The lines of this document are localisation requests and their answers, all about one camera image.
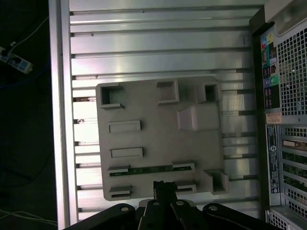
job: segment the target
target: dark floor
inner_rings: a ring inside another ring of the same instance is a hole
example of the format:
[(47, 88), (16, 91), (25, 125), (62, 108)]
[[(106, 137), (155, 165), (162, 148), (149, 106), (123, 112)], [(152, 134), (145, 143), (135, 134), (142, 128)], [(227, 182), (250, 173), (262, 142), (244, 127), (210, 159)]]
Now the dark floor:
[[(0, 0), (0, 15), (0, 46), (7, 47), (34, 19), (21, 39), (48, 16), (47, 0)], [(0, 209), (57, 220), (48, 22), (14, 53), (34, 66), (24, 75), (0, 63)], [(3, 88), (3, 79), (23, 83)], [(0, 229), (56, 229), (4, 215)]]

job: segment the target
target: power strip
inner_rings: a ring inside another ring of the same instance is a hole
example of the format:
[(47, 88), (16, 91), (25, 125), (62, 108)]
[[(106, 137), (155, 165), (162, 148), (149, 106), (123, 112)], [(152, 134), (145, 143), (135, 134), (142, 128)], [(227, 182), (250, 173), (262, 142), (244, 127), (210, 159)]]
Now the power strip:
[[(13, 68), (25, 74), (28, 74), (32, 71), (33, 64), (31, 62), (28, 62), (27, 60), (15, 54), (11, 54), (9, 57), (2, 56), (1, 53), (3, 50), (4, 48), (0, 46), (0, 61), (12, 66)], [(19, 63), (16, 63), (11, 58), (20, 58), (21, 61)]]

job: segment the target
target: blue cable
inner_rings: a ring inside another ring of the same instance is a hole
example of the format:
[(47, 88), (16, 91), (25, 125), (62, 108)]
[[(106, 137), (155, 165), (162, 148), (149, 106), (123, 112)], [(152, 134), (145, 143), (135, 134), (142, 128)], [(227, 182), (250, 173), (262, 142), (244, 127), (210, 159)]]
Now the blue cable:
[(1, 86), (0, 89), (19, 86), (19, 85), (23, 85), (23, 84), (32, 82), (32, 81), (38, 79), (40, 76), (42, 76), (45, 73), (45, 71), (48, 69), (49, 66), (50, 66), (50, 62), (48, 62), (48, 64), (35, 77), (21, 81), (21, 82), (17, 82), (17, 83), (11, 84), (11, 85)]

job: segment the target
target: ventilation grille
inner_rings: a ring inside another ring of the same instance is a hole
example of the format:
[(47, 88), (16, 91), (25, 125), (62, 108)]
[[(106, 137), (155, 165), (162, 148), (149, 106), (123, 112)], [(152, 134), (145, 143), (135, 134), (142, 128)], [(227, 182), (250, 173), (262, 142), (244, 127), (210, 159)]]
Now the ventilation grille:
[(295, 192), (295, 191), (292, 191), (291, 189), (287, 189), (286, 195), (304, 205), (307, 205), (307, 196), (300, 194), (299, 192)]
[(300, 216), (302, 216), (302, 217), (307, 219), (307, 210), (306, 209), (296, 205), (295, 203), (293, 203), (293, 202), (291, 202), (289, 200), (286, 201), (286, 206), (288, 208), (290, 208), (291, 210), (293, 210), (295, 213), (297, 213)]
[(283, 230), (287, 230), (287, 222), (283, 221), (282, 219), (280, 219), (277, 215), (275, 215), (274, 213), (270, 212), (269, 214), (269, 218), (268, 218), (268, 223), (279, 227)]
[(278, 45), (282, 115), (307, 114), (307, 29)]
[(307, 137), (306, 127), (284, 127), (283, 134), (292, 137)]

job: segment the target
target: white cable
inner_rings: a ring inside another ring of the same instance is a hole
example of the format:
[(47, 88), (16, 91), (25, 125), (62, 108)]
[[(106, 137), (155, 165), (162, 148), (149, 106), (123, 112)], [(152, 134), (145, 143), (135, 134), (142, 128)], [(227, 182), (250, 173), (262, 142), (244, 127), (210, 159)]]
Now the white cable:
[(38, 31), (38, 29), (45, 23), (45, 21), (47, 21), (48, 18), (49, 18), (49, 16), (47, 18), (45, 18), (44, 21), (28, 37), (26, 37), (24, 40), (18, 42), (16, 45), (14, 45), (13, 48), (10, 50), (10, 53), (12, 53), (13, 50), (17, 46), (19, 46), (21, 43), (23, 43), (24, 41), (28, 40), (33, 34), (35, 34), (35, 32)]
[[(3, 212), (3, 213), (6, 214), (6, 215), (4, 215), (3, 217), (0, 217), (0, 219), (3, 219), (3, 218), (5, 218), (5, 217), (7, 217), (7, 216), (9, 216), (9, 215), (12, 215), (12, 216), (15, 216), (15, 217), (20, 217), (20, 218), (24, 218), (24, 219), (29, 219), (29, 220), (38, 221), (38, 222), (50, 224), (50, 225), (53, 225), (53, 226), (57, 226), (57, 222), (54, 221), (54, 220), (44, 219), (44, 218), (42, 218), (42, 217), (39, 217), (39, 216), (30, 214), (30, 213), (27, 213), (27, 212), (23, 212), (23, 211), (8, 212), (8, 211), (5, 211), (5, 210), (0, 209), (0, 212)], [(29, 216), (32, 216), (32, 217), (37, 217), (37, 218), (25, 217), (25, 216), (19, 215), (19, 214), (17, 214), (17, 213), (24, 213), (24, 214), (26, 214), (26, 215), (29, 215)]]

